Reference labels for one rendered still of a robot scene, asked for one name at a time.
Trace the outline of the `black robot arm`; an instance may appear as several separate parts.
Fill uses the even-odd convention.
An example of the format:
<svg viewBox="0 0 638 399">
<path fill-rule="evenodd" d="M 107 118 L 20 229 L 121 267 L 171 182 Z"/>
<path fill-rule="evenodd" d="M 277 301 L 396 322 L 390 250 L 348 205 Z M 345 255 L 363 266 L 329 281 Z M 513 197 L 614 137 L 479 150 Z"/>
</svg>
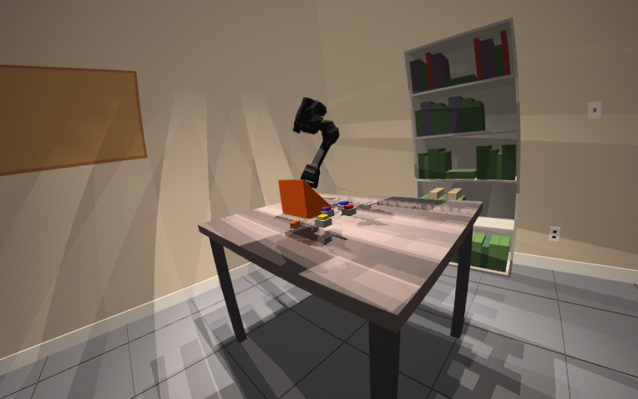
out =
<svg viewBox="0 0 638 399">
<path fill-rule="evenodd" d="M 314 112 L 314 114 L 319 115 L 319 116 L 324 116 L 327 113 L 326 106 L 323 105 L 318 100 L 314 101 L 313 99 L 304 97 L 302 99 L 301 106 L 307 106 L 308 108 L 310 108 Z M 304 132 L 304 133 L 307 133 L 307 134 L 316 134 L 316 133 L 318 133 L 319 130 L 317 130 L 317 132 L 314 132 L 314 131 L 310 132 L 310 131 L 304 130 L 301 127 L 301 123 L 299 123 L 295 119 L 293 131 L 295 131 L 298 134 L 300 134 L 300 131 Z M 323 138 L 323 142 L 321 143 L 321 146 L 320 146 L 318 152 L 316 153 L 312 163 L 310 165 L 307 164 L 305 169 L 303 170 L 300 180 L 304 180 L 311 188 L 315 188 L 315 189 L 317 188 L 319 175 L 320 175 L 321 163 L 323 162 L 323 160 L 324 160 L 327 152 L 329 151 L 331 145 L 336 143 L 336 141 L 339 138 L 339 136 L 340 135 L 339 135 L 338 131 L 333 135 L 332 139 L 330 139 L 330 140 L 323 136 L 322 137 Z M 309 182 L 307 180 L 309 180 L 311 182 Z"/>
</svg>

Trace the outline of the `yellow button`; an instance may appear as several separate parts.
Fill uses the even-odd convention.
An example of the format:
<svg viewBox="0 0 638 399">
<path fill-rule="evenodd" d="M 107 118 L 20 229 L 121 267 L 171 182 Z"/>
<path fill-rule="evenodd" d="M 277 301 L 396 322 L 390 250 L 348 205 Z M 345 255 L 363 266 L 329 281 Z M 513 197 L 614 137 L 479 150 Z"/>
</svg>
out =
<svg viewBox="0 0 638 399">
<path fill-rule="evenodd" d="M 328 225 L 332 224 L 332 220 L 331 218 L 329 218 L 329 216 L 327 214 L 321 214 L 317 216 L 317 219 L 315 219 L 315 226 L 319 226 L 319 227 L 326 227 Z"/>
</svg>

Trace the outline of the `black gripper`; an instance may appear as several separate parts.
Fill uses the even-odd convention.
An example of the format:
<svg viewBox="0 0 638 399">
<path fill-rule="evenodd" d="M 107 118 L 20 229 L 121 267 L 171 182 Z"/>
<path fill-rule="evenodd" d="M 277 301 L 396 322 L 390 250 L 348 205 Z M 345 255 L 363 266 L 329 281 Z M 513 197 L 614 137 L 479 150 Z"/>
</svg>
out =
<svg viewBox="0 0 638 399">
<path fill-rule="evenodd" d="M 321 121 L 323 121 L 323 117 L 314 114 L 307 106 L 300 106 L 295 117 L 296 121 L 301 123 L 302 129 L 310 132 L 317 132 L 317 130 L 319 130 L 322 132 L 322 136 L 329 140 L 332 139 L 333 135 L 338 131 L 338 127 L 332 122 L 327 122 L 325 126 L 322 125 Z"/>
</svg>

